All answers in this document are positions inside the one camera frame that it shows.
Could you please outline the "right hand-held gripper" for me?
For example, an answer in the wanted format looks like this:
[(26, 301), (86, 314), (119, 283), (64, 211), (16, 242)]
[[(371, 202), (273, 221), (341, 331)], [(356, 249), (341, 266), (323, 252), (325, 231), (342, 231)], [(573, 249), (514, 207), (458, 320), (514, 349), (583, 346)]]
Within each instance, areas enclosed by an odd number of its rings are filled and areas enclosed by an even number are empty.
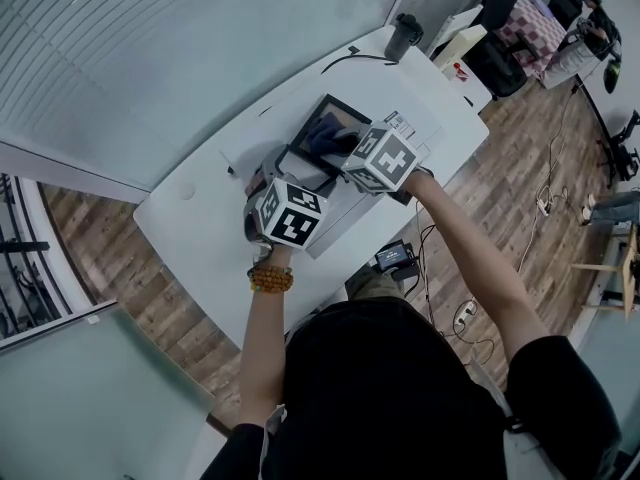
[(386, 194), (408, 205), (411, 195), (402, 185), (412, 172), (422, 169), (430, 154), (426, 144), (415, 146), (387, 123), (346, 128), (345, 139), (356, 143), (341, 165), (345, 176), (368, 194)]

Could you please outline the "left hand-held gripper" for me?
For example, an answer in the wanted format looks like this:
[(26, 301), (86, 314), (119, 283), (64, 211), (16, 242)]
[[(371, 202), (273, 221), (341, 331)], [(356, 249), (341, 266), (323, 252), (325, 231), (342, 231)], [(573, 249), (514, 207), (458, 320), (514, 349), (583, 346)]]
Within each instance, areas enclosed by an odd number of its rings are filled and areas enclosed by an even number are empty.
[(255, 244), (282, 244), (304, 250), (325, 219), (327, 198), (343, 173), (298, 166), (283, 174), (280, 164), (288, 152), (288, 144), (278, 145), (262, 162), (265, 186), (247, 198), (243, 210), (244, 235)]

